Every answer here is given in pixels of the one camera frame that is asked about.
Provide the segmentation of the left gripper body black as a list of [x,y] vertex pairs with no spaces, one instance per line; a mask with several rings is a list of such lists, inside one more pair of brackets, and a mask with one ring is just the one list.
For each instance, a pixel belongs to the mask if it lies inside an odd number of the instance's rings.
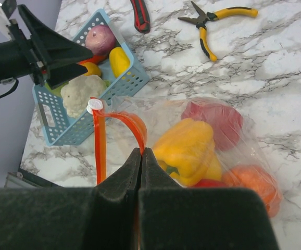
[[11,40],[0,43],[0,84],[29,75],[36,85],[44,85],[49,80],[44,46],[27,39],[15,19],[7,29]]

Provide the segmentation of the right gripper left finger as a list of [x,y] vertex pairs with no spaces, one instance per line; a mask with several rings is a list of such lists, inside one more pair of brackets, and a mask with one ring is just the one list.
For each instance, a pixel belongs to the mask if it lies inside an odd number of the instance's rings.
[[137,249],[142,156],[95,187],[0,189],[0,249]]

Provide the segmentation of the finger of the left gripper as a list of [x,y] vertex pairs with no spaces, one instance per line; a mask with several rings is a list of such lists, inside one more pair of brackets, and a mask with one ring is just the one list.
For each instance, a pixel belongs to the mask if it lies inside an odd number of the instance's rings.
[[17,8],[30,31],[35,52],[45,66],[60,68],[90,59],[93,56],[93,53],[86,47],[65,38],[46,26],[26,5],[21,4]]
[[47,84],[51,89],[56,89],[62,84],[87,73],[88,70],[85,66],[73,63],[50,71],[50,77]]

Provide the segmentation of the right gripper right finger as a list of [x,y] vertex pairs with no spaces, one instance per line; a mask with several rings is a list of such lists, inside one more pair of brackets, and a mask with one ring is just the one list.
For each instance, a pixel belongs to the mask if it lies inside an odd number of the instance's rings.
[[256,192],[236,187],[183,188],[142,157],[138,192],[141,249],[278,249]]

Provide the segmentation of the yellow orange fruit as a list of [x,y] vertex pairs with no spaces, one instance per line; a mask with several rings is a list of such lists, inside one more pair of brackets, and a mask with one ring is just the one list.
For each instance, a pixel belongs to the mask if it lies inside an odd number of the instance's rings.
[[87,69],[87,72],[84,74],[84,76],[102,76],[102,71],[98,67],[98,65],[92,63],[92,62],[85,62],[82,63],[81,66],[84,66]]

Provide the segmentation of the red bell pepper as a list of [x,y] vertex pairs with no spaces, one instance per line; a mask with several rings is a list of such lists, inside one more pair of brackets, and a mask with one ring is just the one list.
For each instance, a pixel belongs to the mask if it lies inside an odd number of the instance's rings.
[[228,187],[225,183],[212,179],[202,179],[193,188],[225,188]]

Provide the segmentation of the blue plastic basket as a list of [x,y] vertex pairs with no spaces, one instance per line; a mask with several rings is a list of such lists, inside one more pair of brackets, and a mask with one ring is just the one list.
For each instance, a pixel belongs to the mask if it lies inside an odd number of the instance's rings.
[[66,109],[63,107],[61,97],[50,93],[44,86],[35,85],[33,87],[33,98],[43,134],[49,146],[81,144],[94,132],[94,110],[103,108],[105,104],[110,104],[113,97],[133,96],[149,81],[149,76],[142,64],[130,50],[124,38],[103,9],[98,9],[85,22],[73,38],[73,41],[79,45],[85,45],[87,33],[91,28],[99,24],[107,25],[111,29],[118,45],[128,57],[130,64],[127,70],[117,78],[114,76],[108,60],[105,60],[100,65],[102,76],[104,80],[110,82],[110,85],[96,101],[86,98],[86,110],[77,118],[68,116]]

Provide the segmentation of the yellow lemon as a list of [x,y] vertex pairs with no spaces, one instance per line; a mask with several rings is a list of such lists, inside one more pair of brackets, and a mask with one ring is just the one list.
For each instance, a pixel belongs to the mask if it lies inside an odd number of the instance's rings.
[[130,66],[130,61],[121,47],[111,50],[109,62],[115,78],[119,78]]

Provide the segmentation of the yellow bell pepper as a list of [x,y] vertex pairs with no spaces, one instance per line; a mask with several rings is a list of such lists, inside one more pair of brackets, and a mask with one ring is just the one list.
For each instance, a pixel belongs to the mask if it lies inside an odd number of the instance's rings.
[[158,139],[152,150],[162,169],[183,186],[193,186],[202,179],[221,180],[214,131],[204,121],[182,119]]

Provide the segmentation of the clear zip bag orange zipper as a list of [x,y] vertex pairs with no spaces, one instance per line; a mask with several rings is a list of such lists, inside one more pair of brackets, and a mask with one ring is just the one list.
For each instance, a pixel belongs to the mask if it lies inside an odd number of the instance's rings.
[[125,124],[118,144],[125,147],[135,138],[140,153],[150,146],[156,163],[180,185],[243,187],[255,191],[268,215],[280,210],[282,193],[253,133],[253,121],[215,98],[178,101],[125,98],[105,109],[91,97],[87,112],[95,132],[97,183],[106,179],[105,120]]

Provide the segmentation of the red apple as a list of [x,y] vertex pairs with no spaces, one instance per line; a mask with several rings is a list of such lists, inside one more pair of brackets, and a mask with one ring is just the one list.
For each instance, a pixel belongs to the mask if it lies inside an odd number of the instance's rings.
[[233,107],[210,101],[189,102],[181,118],[192,118],[210,124],[214,131],[215,147],[228,151],[240,140],[243,116]]

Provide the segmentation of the orange carrot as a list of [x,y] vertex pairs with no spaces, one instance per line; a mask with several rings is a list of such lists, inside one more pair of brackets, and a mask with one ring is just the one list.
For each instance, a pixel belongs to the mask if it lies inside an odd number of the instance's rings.
[[107,59],[108,55],[94,55],[92,58],[84,60],[84,61],[80,61],[78,62],[79,65],[82,65],[84,63],[93,63],[93,64],[100,64],[103,61],[105,61]]

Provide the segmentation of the purple onion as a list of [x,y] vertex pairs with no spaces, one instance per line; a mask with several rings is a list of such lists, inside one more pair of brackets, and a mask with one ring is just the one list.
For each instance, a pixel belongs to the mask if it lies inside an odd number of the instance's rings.
[[92,51],[93,55],[107,55],[115,48],[116,38],[109,26],[100,24],[88,32],[85,46]]

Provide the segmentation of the red black utility knife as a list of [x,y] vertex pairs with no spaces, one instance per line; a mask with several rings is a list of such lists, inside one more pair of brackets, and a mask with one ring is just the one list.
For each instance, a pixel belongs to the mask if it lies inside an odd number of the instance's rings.
[[134,13],[134,27],[139,33],[147,34],[151,30],[151,21],[144,0],[130,0]]

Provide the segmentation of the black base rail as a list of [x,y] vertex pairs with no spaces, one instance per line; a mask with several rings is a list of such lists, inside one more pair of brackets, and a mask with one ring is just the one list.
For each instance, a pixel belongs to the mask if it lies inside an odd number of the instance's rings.
[[5,188],[52,188],[58,186],[21,168],[17,172],[9,172],[4,185]]

